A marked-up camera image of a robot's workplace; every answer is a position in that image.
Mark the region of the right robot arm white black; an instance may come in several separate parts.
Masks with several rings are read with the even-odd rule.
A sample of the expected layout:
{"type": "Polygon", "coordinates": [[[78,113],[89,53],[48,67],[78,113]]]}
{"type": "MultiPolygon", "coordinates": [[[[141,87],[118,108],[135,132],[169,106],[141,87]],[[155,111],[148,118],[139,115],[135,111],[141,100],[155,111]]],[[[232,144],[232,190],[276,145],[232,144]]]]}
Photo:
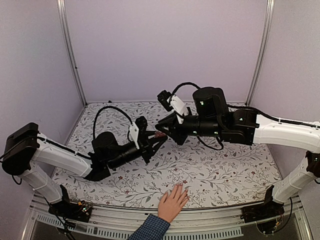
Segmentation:
{"type": "Polygon", "coordinates": [[[189,136],[214,137],[222,144],[273,144],[306,150],[301,163],[265,194],[258,213],[269,218],[291,196],[320,177],[320,124],[270,116],[254,107],[227,104],[218,87],[198,87],[192,94],[196,115],[176,95],[163,90],[159,103],[170,115],[155,126],[175,143],[183,145],[189,136]]]}

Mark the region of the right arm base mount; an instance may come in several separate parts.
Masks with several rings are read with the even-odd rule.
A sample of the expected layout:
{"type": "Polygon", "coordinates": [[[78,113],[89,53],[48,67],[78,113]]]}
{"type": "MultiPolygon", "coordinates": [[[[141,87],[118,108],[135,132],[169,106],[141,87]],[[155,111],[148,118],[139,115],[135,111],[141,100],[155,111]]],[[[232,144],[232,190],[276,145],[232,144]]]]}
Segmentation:
{"type": "Polygon", "coordinates": [[[272,218],[270,221],[257,224],[258,230],[264,235],[274,234],[277,231],[280,220],[276,220],[276,216],[281,216],[285,213],[284,204],[274,201],[272,196],[273,189],[274,186],[272,185],[266,190],[263,203],[241,208],[240,218],[245,223],[272,218]]]}

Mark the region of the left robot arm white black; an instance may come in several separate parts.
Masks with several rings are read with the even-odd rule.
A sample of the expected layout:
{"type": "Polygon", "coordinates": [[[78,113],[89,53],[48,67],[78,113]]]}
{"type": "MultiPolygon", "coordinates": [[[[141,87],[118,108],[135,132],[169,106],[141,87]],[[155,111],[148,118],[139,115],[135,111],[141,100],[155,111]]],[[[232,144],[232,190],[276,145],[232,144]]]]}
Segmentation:
{"type": "Polygon", "coordinates": [[[46,137],[38,127],[30,122],[7,138],[1,156],[2,169],[26,181],[63,217],[74,213],[74,205],[68,201],[64,188],[55,183],[39,163],[67,170],[91,182],[100,182],[111,175],[111,170],[138,158],[143,158],[148,164],[168,139],[162,132],[133,124],[129,127],[132,141],[119,145],[114,134],[106,131],[92,140],[93,152],[84,155],[46,137]]]}

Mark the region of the pink nail polish bottle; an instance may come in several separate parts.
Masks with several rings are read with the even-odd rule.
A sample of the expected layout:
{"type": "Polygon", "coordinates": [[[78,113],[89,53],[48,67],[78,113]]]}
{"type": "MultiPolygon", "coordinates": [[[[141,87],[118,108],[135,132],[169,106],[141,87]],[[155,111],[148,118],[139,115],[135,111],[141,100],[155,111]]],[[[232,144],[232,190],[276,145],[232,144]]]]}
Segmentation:
{"type": "Polygon", "coordinates": [[[155,133],[154,133],[154,137],[155,138],[161,138],[161,137],[166,137],[167,135],[165,134],[165,133],[163,133],[163,132],[160,132],[160,131],[156,131],[155,133]]]}

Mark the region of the person's bare hand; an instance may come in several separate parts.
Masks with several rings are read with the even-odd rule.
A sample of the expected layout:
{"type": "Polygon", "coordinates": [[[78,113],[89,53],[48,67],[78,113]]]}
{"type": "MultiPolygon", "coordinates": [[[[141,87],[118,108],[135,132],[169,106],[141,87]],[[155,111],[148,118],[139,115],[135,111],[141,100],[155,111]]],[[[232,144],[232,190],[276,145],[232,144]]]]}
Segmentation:
{"type": "Polygon", "coordinates": [[[183,190],[183,184],[178,183],[174,186],[171,193],[166,192],[157,208],[157,216],[164,221],[171,223],[182,211],[189,201],[188,190],[183,190]]]}

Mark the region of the blue checked sleeve forearm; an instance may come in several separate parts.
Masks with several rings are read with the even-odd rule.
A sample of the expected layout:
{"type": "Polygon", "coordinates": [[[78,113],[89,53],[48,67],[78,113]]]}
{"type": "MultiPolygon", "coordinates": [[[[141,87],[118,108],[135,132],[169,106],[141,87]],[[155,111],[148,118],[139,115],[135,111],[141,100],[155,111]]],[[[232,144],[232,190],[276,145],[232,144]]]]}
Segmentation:
{"type": "Polygon", "coordinates": [[[162,240],[170,225],[166,220],[150,214],[128,240],[162,240]]]}

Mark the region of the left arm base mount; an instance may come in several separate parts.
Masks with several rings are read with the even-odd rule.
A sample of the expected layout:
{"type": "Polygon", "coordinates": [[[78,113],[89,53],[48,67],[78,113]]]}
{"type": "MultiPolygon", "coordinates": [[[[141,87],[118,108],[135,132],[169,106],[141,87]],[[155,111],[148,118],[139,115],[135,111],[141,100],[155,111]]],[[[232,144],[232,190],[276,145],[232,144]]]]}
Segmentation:
{"type": "Polygon", "coordinates": [[[70,202],[66,188],[60,185],[62,198],[57,203],[49,203],[49,213],[56,214],[65,219],[88,223],[92,214],[92,205],[80,200],[77,203],[70,202]]]}

